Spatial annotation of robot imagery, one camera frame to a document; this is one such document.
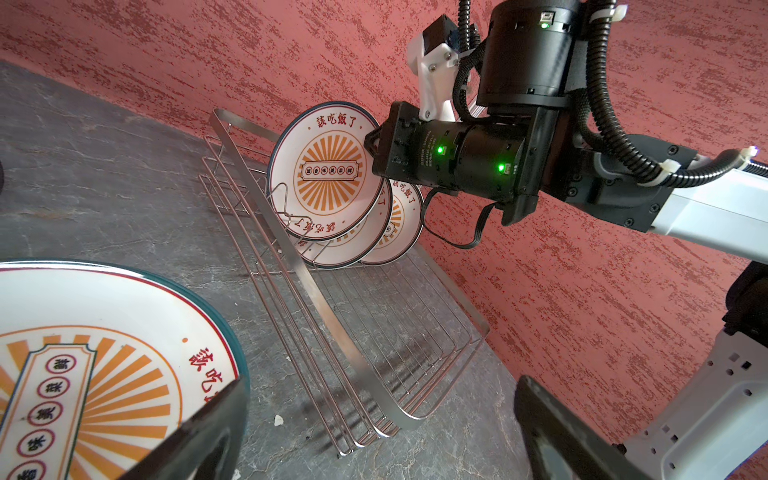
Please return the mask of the white sunburst plate green rim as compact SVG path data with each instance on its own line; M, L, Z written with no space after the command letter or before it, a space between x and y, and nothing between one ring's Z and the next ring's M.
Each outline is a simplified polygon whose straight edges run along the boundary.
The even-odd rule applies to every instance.
M374 208L347 233L330 240L292 239L300 257L311 267L339 269L363 259L374 250L384 235L392 215L393 193L385 181Z

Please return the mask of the white sunburst pattern plate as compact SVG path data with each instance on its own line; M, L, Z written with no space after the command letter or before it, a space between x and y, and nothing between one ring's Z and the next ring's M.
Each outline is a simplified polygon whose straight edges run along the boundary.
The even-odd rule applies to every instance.
M315 105L286 127L271 153L267 182L289 236L331 240L368 216L383 186L364 147L377 127L367 110L345 101Z

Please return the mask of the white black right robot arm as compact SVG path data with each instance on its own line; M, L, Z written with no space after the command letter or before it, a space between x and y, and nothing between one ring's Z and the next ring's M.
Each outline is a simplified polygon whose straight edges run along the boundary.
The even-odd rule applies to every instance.
M732 253L748 266L726 296L705 363L638 434L609 444L533 378L514 413L536 479L722 479L767 442L767 168L758 148L713 158L629 135L607 85L614 1L505 1L488 34L441 17L409 47L420 102L396 102L364 141L375 174L467 193L504 225L545 192L611 224Z

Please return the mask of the white rear sunburst plate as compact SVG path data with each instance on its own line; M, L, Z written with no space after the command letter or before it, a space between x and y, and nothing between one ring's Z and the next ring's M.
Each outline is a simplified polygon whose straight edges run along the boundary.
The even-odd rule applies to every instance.
M1 265L5 479L117 479L249 387L232 329L178 283L92 262Z

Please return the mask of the white plate blue rim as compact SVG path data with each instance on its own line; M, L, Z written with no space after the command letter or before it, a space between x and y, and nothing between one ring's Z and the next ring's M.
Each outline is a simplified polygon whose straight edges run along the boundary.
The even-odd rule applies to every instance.
M374 249L360 263L380 266L404 256L418 241L422 231L423 196L418 186L390 180L393 203L389 223Z

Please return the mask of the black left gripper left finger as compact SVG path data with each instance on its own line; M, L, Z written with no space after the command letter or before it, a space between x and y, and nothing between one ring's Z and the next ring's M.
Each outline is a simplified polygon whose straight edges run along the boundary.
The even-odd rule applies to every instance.
M122 477L230 479L246 430L248 401L248 381L234 380Z

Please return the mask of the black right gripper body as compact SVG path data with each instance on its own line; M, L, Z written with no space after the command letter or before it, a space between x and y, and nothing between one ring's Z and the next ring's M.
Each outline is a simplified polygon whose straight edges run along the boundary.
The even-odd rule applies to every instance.
M426 121L419 109L405 101L391 105L388 118L365 136L372 156L372 172L391 180L456 189L456 124Z

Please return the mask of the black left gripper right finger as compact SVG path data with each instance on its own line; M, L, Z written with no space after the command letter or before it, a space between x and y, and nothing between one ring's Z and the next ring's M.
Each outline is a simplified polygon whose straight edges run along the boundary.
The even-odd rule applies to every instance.
M517 382L514 414L535 479L648 477L530 376Z

